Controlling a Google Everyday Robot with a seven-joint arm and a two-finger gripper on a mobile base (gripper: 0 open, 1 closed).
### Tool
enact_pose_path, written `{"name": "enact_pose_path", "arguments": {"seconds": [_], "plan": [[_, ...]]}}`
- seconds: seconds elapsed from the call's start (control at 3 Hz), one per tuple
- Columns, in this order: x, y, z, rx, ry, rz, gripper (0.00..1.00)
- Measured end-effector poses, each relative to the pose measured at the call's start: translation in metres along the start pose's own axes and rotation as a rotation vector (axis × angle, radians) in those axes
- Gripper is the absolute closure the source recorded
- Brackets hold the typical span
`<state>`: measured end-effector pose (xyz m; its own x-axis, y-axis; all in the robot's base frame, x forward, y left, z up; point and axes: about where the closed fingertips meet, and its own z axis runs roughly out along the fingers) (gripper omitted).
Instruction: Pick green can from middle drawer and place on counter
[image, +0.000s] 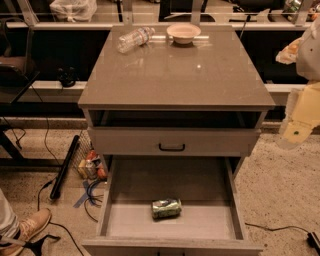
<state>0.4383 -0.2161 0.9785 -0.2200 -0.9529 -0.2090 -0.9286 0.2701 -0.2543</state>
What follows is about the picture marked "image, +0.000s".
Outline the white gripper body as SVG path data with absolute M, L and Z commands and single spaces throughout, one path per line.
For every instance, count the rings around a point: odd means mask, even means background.
M 287 99 L 285 118 L 279 129 L 279 146 L 293 149 L 301 145 L 320 125 L 320 82 L 293 89 Z

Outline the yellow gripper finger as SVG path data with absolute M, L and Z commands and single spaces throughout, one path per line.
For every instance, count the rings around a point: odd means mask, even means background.
M 299 57 L 299 49 L 302 38 L 299 37 L 289 43 L 285 48 L 278 52 L 275 60 L 282 64 L 292 64 L 295 63 Z

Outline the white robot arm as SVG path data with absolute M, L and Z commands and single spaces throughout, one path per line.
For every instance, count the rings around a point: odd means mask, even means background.
M 320 125 L 320 19 L 276 56 L 282 64 L 296 64 L 297 74 L 308 80 L 303 89 L 292 89 L 285 118 L 279 129 L 278 145 L 293 149 L 301 145 Z

